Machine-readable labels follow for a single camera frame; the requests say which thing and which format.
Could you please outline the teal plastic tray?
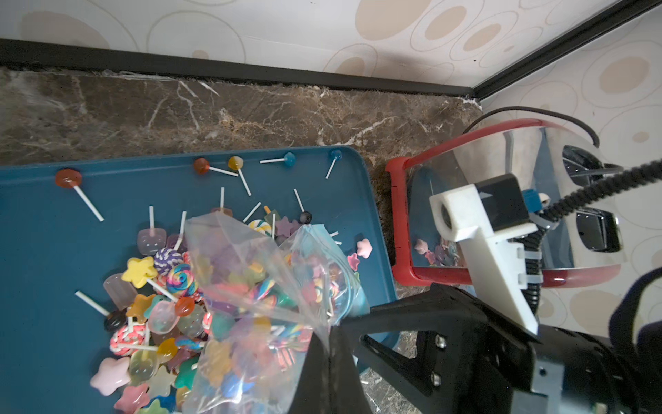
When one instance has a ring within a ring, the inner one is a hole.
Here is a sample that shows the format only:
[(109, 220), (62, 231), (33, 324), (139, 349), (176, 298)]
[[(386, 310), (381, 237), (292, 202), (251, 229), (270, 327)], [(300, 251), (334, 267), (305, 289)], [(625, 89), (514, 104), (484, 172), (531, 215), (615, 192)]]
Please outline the teal plastic tray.
[(82, 193), (58, 186), (58, 164), (1, 171), (1, 410), (4, 413), (112, 413), (116, 396), (90, 385), (110, 356), (103, 316), (76, 297), (109, 310), (105, 280), (136, 257), (138, 233), (150, 225), (170, 234), (182, 216), (229, 207), (238, 219), (265, 208), (295, 218), (308, 210), (351, 255), (358, 241), (372, 254), (358, 267), (370, 305), (396, 299), (370, 175), (351, 148), (333, 161), (330, 148), (241, 152), (243, 175), (224, 174), (229, 152), (208, 153), (198, 174), (194, 155), (74, 162)]

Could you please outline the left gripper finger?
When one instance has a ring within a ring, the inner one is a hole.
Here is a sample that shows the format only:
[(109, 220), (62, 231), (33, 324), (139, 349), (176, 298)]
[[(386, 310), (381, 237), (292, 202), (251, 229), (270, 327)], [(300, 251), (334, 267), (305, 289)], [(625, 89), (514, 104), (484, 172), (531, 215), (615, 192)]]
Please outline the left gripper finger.
[(290, 413), (372, 411), (343, 329), (331, 329), (329, 345), (314, 336), (304, 360)]

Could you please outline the candy ziploc bag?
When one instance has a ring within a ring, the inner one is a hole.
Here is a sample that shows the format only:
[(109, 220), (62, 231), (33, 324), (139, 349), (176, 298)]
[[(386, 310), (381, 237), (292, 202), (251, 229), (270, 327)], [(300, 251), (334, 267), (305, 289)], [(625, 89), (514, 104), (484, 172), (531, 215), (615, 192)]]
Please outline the candy ziploc bag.
[(212, 315), (184, 412), (287, 412), (310, 343), (369, 312), (360, 277), (322, 224), (268, 234), (215, 212), (184, 235)]

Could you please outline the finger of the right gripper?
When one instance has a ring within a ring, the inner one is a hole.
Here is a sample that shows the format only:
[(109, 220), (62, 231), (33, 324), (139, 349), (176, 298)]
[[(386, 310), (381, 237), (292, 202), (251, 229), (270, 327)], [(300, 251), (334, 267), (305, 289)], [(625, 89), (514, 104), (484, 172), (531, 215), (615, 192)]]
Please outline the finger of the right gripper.
[(359, 361), (423, 413), (536, 413), (534, 336), (455, 287), (433, 285), (340, 325)]

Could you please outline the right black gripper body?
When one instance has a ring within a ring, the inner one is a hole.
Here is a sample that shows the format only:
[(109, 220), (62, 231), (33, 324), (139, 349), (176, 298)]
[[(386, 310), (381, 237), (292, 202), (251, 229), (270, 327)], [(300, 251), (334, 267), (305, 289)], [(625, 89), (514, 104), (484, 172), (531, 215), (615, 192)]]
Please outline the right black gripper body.
[(514, 369), (510, 413), (661, 412), (661, 383), (603, 337), (542, 326)]

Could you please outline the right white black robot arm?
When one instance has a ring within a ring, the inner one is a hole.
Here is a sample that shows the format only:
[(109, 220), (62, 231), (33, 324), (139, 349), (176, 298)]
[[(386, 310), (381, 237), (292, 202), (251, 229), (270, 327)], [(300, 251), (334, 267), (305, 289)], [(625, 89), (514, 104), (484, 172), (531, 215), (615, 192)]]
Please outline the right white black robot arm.
[(436, 228), (460, 245), (474, 293), (434, 284), (348, 318), (341, 330), (351, 350), (424, 413), (660, 412), (661, 325), (634, 326), (660, 269), (634, 282), (607, 337), (542, 325), (533, 310), (549, 228), (660, 178), (653, 161), (539, 212), (511, 174), (432, 196)]

